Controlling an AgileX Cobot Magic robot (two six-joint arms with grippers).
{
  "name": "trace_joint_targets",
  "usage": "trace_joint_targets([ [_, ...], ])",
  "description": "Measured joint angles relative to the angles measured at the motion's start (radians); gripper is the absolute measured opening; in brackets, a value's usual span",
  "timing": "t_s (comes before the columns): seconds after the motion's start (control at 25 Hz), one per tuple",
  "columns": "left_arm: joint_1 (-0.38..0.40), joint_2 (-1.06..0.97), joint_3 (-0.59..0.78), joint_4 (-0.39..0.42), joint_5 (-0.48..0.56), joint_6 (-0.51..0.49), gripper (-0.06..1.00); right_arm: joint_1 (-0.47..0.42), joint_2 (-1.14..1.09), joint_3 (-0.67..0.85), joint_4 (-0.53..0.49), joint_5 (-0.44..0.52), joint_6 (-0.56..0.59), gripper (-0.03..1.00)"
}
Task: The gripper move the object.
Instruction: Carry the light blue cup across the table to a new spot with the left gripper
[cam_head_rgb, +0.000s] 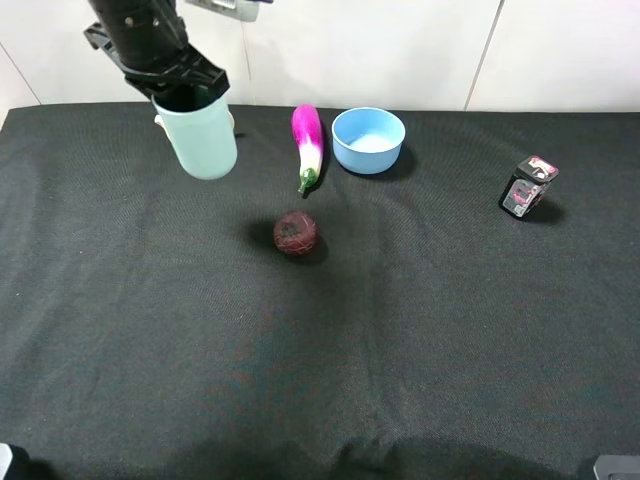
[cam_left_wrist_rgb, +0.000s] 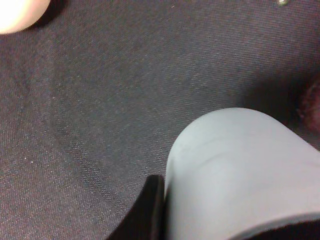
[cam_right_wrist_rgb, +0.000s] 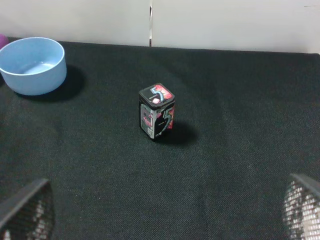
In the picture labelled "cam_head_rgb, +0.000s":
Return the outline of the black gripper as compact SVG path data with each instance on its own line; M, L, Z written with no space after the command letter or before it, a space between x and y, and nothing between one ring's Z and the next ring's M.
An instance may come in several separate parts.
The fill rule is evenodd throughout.
M84 35L121 70L128 84L173 111L197 111L230 87L226 71L189 42L174 1L102 0L90 6L98 21Z

